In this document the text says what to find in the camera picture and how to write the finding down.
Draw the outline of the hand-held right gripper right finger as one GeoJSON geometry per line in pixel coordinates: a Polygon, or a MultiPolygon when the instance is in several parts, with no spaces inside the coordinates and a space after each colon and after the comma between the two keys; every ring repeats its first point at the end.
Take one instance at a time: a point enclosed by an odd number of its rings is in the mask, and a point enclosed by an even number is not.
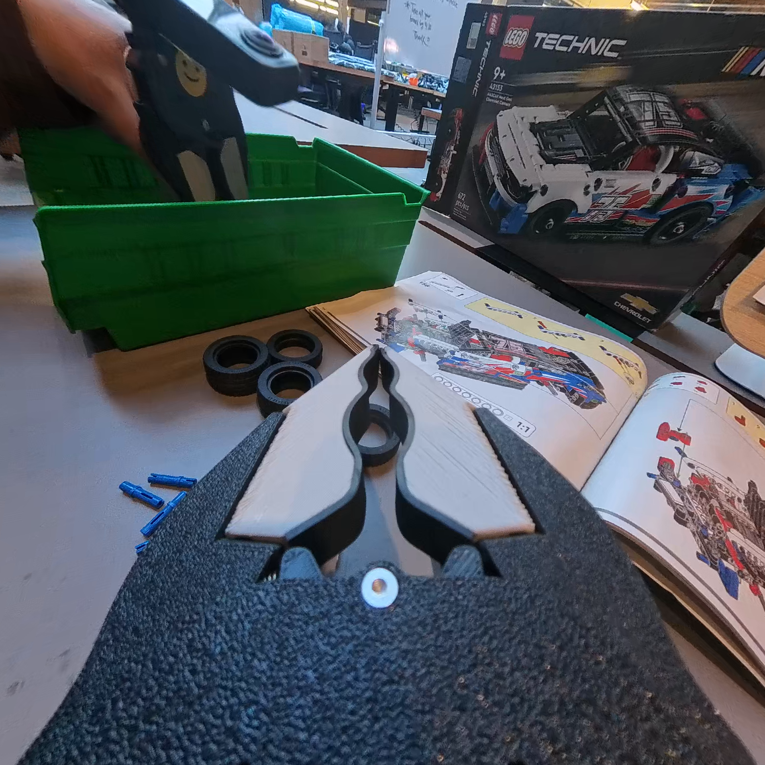
{"type": "Polygon", "coordinates": [[[400,441],[396,520],[407,541],[445,563],[458,546],[536,532],[476,407],[387,348],[381,381],[400,441]]]}

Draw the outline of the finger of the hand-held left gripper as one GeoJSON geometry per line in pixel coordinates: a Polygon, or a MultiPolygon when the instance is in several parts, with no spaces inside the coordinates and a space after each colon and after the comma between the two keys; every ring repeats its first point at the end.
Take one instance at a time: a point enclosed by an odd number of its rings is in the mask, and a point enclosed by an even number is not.
{"type": "Polygon", "coordinates": [[[216,201],[214,181],[205,160],[193,151],[185,150],[178,154],[178,162],[189,189],[190,199],[194,202],[216,201]]]}
{"type": "Polygon", "coordinates": [[[242,144],[234,136],[225,138],[220,148],[219,159],[222,175],[218,199],[249,198],[246,144],[242,144]]]}

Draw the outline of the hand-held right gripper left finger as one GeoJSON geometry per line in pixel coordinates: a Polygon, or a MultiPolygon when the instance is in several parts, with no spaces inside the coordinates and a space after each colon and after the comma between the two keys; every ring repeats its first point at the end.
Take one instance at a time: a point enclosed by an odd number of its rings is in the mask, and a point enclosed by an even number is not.
{"type": "Polygon", "coordinates": [[[317,563],[350,546],[366,516],[357,443],[369,426],[378,373],[379,348],[371,346],[284,410],[227,538],[302,547],[317,563]]]}

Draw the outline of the black toy tire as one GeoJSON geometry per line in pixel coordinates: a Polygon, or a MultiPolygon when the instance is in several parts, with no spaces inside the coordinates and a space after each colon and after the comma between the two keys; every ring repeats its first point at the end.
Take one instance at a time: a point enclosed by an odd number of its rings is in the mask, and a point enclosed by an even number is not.
{"type": "Polygon", "coordinates": [[[263,417],[282,412],[322,379],[320,372],[306,363],[287,361],[270,365],[261,373],[256,390],[263,417]]]}
{"type": "Polygon", "coordinates": [[[392,425],[389,410],[377,404],[369,405],[369,425],[378,426],[386,435],[380,445],[369,446],[357,443],[362,463],[365,467],[377,467],[388,463],[396,456],[400,447],[400,439],[392,425]]]}
{"type": "Polygon", "coordinates": [[[313,333],[301,329],[287,329],[274,333],[266,343],[271,363],[302,363],[319,368],[324,348],[321,340],[313,333]],[[291,356],[287,349],[300,349],[302,353],[291,356]]]}
{"type": "Polygon", "coordinates": [[[217,339],[203,354],[206,381],[213,390],[230,397],[255,394],[259,378],[269,364],[266,344],[251,336],[217,339]]]}

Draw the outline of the green plastic bin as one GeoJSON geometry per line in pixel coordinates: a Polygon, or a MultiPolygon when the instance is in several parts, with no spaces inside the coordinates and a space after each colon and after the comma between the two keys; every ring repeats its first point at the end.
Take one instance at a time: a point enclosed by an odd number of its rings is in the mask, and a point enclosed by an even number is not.
{"type": "Polygon", "coordinates": [[[96,129],[22,132],[71,331],[130,350],[393,285],[426,189],[322,139],[246,139],[248,199],[182,204],[96,129]]]}

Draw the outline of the toy car instruction booklet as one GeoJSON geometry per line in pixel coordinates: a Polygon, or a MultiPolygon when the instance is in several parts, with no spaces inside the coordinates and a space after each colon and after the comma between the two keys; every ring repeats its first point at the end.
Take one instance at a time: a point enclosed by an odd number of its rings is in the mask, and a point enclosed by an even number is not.
{"type": "Polygon", "coordinates": [[[736,398],[691,373],[651,382],[617,341],[445,273],[307,311],[352,353],[386,346],[491,411],[763,683],[764,430],[736,398]]]}

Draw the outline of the person's left hand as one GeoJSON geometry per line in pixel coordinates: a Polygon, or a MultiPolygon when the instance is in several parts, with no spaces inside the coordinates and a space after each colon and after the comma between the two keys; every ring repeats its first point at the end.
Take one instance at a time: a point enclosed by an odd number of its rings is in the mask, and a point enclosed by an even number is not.
{"type": "Polygon", "coordinates": [[[127,67],[131,24],[98,2],[19,1],[27,38],[53,82],[94,112],[101,127],[145,158],[127,67]]]}

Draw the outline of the cardboard box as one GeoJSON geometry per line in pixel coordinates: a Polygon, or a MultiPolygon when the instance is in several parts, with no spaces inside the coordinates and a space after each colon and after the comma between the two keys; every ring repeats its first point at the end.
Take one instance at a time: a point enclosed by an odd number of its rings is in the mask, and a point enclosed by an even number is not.
{"type": "Polygon", "coordinates": [[[323,35],[292,32],[292,53],[306,65],[329,63],[330,40],[323,35]]]}

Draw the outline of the blue plastic bag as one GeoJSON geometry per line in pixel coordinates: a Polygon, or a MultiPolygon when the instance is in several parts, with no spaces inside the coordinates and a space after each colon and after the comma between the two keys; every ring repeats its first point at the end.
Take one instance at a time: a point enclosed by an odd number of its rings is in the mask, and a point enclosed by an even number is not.
{"type": "Polygon", "coordinates": [[[314,20],[308,14],[286,8],[278,2],[272,2],[270,6],[269,21],[273,30],[313,34],[319,37],[324,35],[324,26],[321,22],[314,20]]]}

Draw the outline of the long wooden workbench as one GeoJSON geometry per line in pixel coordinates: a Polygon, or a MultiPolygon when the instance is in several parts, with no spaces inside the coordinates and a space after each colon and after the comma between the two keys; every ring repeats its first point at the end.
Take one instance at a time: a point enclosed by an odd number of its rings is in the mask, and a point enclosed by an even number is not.
{"type": "Polygon", "coordinates": [[[298,101],[341,119],[386,132],[420,132],[438,123],[448,78],[383,68],[379,88],[371,61],[331,51],[327,61],[301,63],[298,101]]]}

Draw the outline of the whiteboard on stand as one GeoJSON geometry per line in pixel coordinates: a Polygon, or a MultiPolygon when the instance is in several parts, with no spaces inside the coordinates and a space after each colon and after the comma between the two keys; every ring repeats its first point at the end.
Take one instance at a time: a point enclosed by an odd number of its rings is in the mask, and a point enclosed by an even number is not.
{"type": "Polygon", "coordinates": [[[412,65],[447,76],[457,48],[467,1],[388,1],[379,22],[370,127],[377,126],[382,67],[412,65]]]}

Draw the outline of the toy car set box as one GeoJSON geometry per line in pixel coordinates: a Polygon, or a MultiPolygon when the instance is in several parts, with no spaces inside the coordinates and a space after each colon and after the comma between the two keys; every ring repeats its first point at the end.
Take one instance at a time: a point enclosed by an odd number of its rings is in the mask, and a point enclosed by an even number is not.
{"type": "Polygon", "coordinates": [[[763,14],[469,4],[427,205],[657,328],[763,213],[763,14]]]}

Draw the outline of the white stand base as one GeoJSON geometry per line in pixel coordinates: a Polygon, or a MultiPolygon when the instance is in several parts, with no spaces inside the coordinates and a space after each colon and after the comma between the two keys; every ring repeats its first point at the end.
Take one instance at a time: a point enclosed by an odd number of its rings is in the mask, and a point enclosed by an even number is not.
{"type": "Polygon", "coordinates": [[[764,357],[733,343],[714,361],[714,365],[726,378],[764,398],[764,357]]]}

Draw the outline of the rounded wooden board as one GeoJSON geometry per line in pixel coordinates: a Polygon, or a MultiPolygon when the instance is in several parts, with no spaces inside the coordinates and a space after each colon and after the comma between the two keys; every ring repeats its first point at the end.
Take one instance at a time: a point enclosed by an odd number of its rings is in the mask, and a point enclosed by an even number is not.
{"type": "Polygon", "coordinates": [[[764,358],[764,250],[728,286],[721,309],[725,332],[740,347],[764,358]]]}

